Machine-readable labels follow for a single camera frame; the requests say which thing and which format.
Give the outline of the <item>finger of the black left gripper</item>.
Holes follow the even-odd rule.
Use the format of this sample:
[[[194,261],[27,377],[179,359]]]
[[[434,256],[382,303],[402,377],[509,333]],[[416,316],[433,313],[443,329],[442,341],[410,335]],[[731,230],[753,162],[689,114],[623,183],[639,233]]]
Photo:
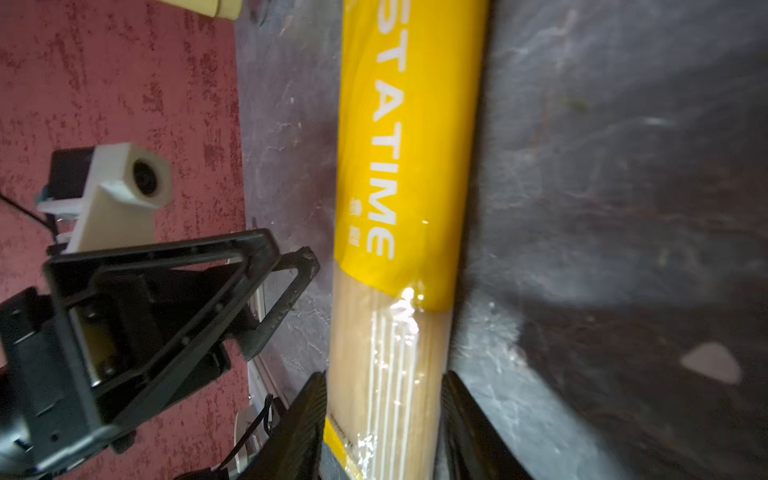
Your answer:
[[[233,321],[233,339],[245,360],[259,355],[271,340],[307,286],[320,270],[319,261],[310,247],[284,254],[273,271],[295,270],[296,276],[260,319],[246,305]]]

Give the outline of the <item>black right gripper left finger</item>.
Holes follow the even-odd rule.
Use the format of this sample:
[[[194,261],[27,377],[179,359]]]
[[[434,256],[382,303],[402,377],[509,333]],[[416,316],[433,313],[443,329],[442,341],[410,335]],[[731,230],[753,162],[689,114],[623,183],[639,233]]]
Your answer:
[[[326,378],[315,372],[238,479],[320,479],[326,409]]]

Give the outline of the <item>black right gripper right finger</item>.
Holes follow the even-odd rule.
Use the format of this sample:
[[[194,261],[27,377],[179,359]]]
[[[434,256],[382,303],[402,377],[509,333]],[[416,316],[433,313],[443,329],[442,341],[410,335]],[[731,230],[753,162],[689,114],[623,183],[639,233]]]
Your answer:
[[[441,424],[450,479],[532,479],[454,371],[442,378]]]

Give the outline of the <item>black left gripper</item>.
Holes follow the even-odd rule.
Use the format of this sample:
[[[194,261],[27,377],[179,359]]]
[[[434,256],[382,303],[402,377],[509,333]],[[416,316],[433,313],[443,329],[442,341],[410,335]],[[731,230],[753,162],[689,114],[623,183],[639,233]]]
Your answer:
[[[281,264],[266,229],[162,245],[60,255],[48,293],[1,306],[1,475],[52,478],[212,381],[222,341],[257,354],[278,322],[248,302]]]

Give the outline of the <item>white power strip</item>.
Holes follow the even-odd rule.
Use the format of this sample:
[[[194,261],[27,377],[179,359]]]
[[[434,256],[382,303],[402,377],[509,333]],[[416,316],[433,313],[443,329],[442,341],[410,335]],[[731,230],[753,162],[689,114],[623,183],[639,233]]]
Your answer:
[[[228,462],[227,468],[230,479],[235,479],[242,473],[267,442],[275,415],[274,402],[277,399],[277,394],[264,362],[259,356],[255,356],[247,362],[247,376],[248,405],[236,416],[234,443],[238,444],[259,415],[261,415],[261,420],[251,431],[233,459]]]

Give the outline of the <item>yellow chopstick holder cup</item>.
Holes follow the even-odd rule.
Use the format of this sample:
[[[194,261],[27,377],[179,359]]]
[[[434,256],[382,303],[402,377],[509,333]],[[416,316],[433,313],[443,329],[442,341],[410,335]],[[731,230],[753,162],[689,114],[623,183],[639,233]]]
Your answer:
[[[160,0],[161,3],[208,18],[236,21],[247,14],[260,21],[272,1],[269,0]]]

